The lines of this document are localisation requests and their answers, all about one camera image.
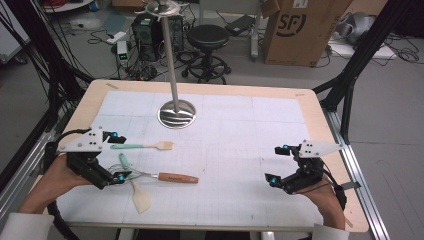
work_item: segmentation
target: sf logo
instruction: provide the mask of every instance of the sf logo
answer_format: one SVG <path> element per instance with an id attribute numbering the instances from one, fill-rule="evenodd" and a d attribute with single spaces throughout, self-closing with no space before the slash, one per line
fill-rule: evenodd
<path id="1" fill-rule="evenodd" d="M 277 36 L 293 37 L 298 34 L 306 22 L 306 15 L 283 14 L 280 18 L 281 26 L 278 26 Z"/>

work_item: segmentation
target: box flap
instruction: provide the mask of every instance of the box flap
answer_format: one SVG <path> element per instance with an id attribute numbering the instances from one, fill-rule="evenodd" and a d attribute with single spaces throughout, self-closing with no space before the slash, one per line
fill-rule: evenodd
<path id="1" fill-rule="evenodd" d="M 262 17 L 265 19 L 280 11 L 280 6 L 278 5 L 277 0 L 268 0 L 262 4 L 261 11 Z"/>

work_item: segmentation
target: white sleeve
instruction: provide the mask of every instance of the white sleeve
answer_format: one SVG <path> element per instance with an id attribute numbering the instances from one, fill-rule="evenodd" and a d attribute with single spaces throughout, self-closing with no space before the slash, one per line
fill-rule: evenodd
<path id="1" fill-rule="evenodd" d="M 314 225 L 312 240 L 348 240 L 349 232 L 319 224 Z"/>
<path id="2" fill-rule="evenodd" d="M 10 213 L 0 240 L 45 240 L 53 220 L 51 215 Z"/>

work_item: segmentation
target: metal stand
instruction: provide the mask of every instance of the metal stand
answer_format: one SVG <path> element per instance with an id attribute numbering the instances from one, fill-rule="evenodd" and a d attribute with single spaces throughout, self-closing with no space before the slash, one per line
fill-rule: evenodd
<path id="1" fill-rule="evenodd" d="M 172 101 L 165 103 L 158 111 L 159 122 L 167 128 L 184 128 L 189 126 L 196 119 L 195 107 L 185 101 L 178 99 L 177 84 L 175 80 L 174 61 L 171 46 L 171 35 L 169 33 L 168 17 L 179 15 L 180 5 L 173 1 L 161 0 L 149 3 L 146 11 L 153 16 L 157 16 L 162 23 L 164 33 L 166 57 L 168 69 L 171 76 Z"/>
<path id="2" fill-rule="evenodd" d="M 346 144 L 349 144 L 349 120 L 356 80 L 380 49 L 390 31 L 405 15 L 411 3 L 412 0 L 389 0 L 343 71 L 337 77 L 313 89 L 318 94 L 331 88 L 327 97 L 321 100 L 322 108 L 330 112 L 336 112 L 338 104 L 344 98 L 340 134 Z"/>

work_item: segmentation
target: chair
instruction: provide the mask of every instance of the chair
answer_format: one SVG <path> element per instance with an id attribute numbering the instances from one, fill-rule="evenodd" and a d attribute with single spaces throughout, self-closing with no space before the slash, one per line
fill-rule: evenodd
<path id="1" fill-rule="evenodd" d="M 208 24 L 194 27 L 188 32 L 187 40 L 203 55 L 193 58 L 181 75 L 187 77 L 191 73 L 198 78 L 197 83 L 201 83 L 202 80 L 209 82 L 209 80 L 221 78 L 222 83 L 226 85 L 223 75 L 230 74 L 231 68 L 221 58 L 212 56 L 212 52 L 227 45 L 229 39 L 228 33 L 222 27 Z"/>

